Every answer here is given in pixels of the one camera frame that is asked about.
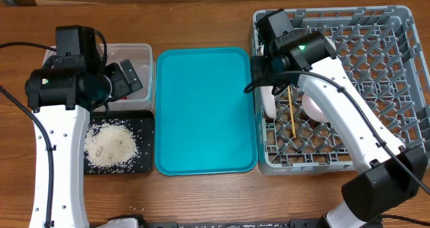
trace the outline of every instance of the wooden table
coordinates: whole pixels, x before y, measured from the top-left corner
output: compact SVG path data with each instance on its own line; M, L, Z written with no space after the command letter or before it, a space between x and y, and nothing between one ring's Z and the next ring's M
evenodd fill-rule
M240 46L249 51L252 15L259 9L406 5L417 24L430 64L430 0L293 0L232 3L155 3L0 8L0 42L55 44L56 26L80 24L100 30L109 43L145 42L154 59L167 49ZM42 64L44 51L30 47L0 50L0 84L22 103L24 83ZM32 213L35 140L30 119L0 96L0 226L27 227ZM320 217L336 207L341 185L354 172L317 176L245 174L167 177L85 177L85 206L91 223L143 213L147 221L180 223L286 221ZM430 172L424 182L430 184ZM430 221L430 197L417 197L390 214ZM387 220L387 227L409 225Z

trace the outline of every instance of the teal plastic tray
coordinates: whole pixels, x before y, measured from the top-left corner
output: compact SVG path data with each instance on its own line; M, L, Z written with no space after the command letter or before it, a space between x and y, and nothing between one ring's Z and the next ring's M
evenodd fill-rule
M246 172L257 163L248 54L168 50L157 61L155 165L165 175Z

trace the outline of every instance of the cable clip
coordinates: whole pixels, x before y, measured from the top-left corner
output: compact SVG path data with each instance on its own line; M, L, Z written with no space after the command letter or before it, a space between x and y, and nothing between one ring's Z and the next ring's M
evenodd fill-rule
M46 147L46 151L56 151L56 145L52 145L52 147Z
M345 91L345 87L341 87L341 88L337 89L338 93L343 93L344 91Z
M382 141L380 144L376 143L377 147L385 147L387 145L387 143L385 141Z

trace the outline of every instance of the clear plastic container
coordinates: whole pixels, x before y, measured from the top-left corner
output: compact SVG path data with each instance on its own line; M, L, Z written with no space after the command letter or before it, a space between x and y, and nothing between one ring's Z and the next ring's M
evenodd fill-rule
M47 50L45 60L55 55ZM142 82L143 88L127 96L126 100L109 103L110 111L122 110L153 110L155 98L155 63L153 51L148 44L107 44L107 64L120 63L128 59ZM104 111L102 106L95 111Z

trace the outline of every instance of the plastic bin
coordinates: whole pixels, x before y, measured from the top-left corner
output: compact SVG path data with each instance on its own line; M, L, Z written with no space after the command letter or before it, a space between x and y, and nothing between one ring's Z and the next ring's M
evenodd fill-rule
M262 44L255 23L273 10L253 16L252 55ZM345 72L382 123L407 148L430 154L429 71L410 9L405 6L287 9L302 34L320 31L337 47ZM275 97L277 119L265 119L259 88L255 119L259 169L266 175L319 174L353 170L349 154L330 124L303 111L303 91L292 87L297 138L292 138L288 95Z
M43 62L56 54L47 50ZM107 64L120 63L129 59L136 74L142 82L143 88L129 96L126 100L118 100L109 103L110 111L122 110L153 110L155 98L155 63L153 62L153 51L148 44L107 44ZM95 111L104 111L102 106Z

